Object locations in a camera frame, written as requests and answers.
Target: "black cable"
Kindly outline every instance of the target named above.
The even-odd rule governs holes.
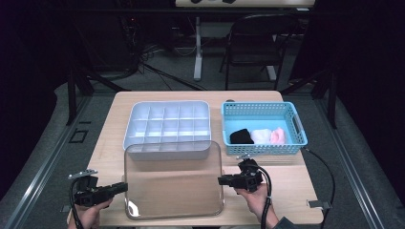
[[[165,77],[167,77],[167,78],[173,79],[173,80],[175,80],[175,81],[177,81],[177,82],[179,82],[179,83],[181,83],[181,84],[183,84],[183,85],[185,85],[185,86],[187,86],[187,87],[189,87],[189,88],[191,88],[191,89],[194,89],[194,90],[196,90],[196,91],[206,91],[206,89],[205,89],[204,87],[202,87],[202,86],[200,86],[200,85],[198,85],[198,84],[190,83],[190,82],[188,82],[188,81],[186,81],[186,80],[183,80],[183,79],[180,79],[180,78],[178,78],[178,77],[176,77],[176,76],[174,76],[174,75],[171,75],[171,74],[169,74],[169,73],[165,73],[165,72],[163,72],[163,71],[161,71],[161,70],[158,70],[158,69],[155,69],[154,67],[152,67],[152,66],[150,66],[150,65],[147,65],[147,64],[145,64],[145,63],[143,63],[143,66],[144,66],[146,69],[148,69],[148,70],[150,70],[150,71],[152,71],[152,72],[159,73],[159,74],[161,74],[162,76],[165,76]]]
[[[163,81],[163,83],[167,86],[167,88],[170,90],[170,91],[173,91],[173,89],[170,87],[170,85],[166,82],[166,80],[164,80],[164,78],[163,78],[163,75],[161,75],[160,73],[157,73],[158,74],[158,76],[160,77],[160,79],[161,79],[161,81]]]
[[[266,183],[267,183],[267,197],[266,197],[265,207],[263,208],[260,227],[262,229],[266,229],[267,212],[268,212],[268,208],[271,205],[271,190],[272,190],[271,178],[270,178],[270,175],[268,174],[268,172],[263,167],[261,167],[259,165],[249,165],[249,166],[259,169],[265,175],[265,179],[266,179]]]
[[[333,204],[333,200],[334,200],[335,190],[336,190],[336,183],[335,183],[334,175],[333,175],[333,172],[331,171],[330,166],[328,165],[328,163],[327,163],[322,157],[320,157],[319,155],[317,155],[317,154],[316,154],[315,152],[313,152],[312,150],[308,149],[307,147],[303,147],[303,149],[306,150],[308,153],[310,153],[310,154],[316,156],[320,161],[322,161],[322,163],[324,163],[325,167],[328,169],[328,171],[329,171],[329,173],[330,173],[330,177],[331,177],[331,183],[332,183],[332,191],[331,191],[331,195],[330,195],[330,205],[332,205],[332,204]],[[327,216],[328,216],[328,213],[329,213],[329,212],[330,212],[330,209],[327,209],[327,210],[325,211],[324,220],[323,220],[322,223],[321,223],[321,228],[324,228],[324,226],[325,226],[325,221],[327,220]]]
[[[78,178],[74,179],[71,184],[71,188],[69,189],[69,200],[71,203],[72,215],[75,219],[75,225],[77,229],[83,229],[83,225],[81,224],[80,218],[78,217],[77,210],[75,209],[75,200],[74,200],[74,187],[77,183]]]

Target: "black backdrop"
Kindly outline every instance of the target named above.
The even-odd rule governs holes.
[[[315,9],[353,14],[309,22],[291,78],[336,67],[339,98],[405,203],[405,4],[318,0]]]
[[[66,61],[49,24],[31,1],[0,3],[0,198],[47,126]]]

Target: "white cloth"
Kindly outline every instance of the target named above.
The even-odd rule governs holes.
[[[254,130],[250,133],[250,138],[255,144],[270,144],[271,130]]]

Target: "black cloth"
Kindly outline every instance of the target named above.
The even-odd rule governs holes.
[[[298,229],[298,227],[287,218],[282,217],[273,229]]]
[[[231,144],[254,144],[254,141],[250,138],[250,133],[247,129],[230,134]]]

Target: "clear plastic lid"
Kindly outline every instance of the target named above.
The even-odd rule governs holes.
[[[129,219],[214,216],[223,210],[221,148],[215,141],[131,145],[125,151]]]

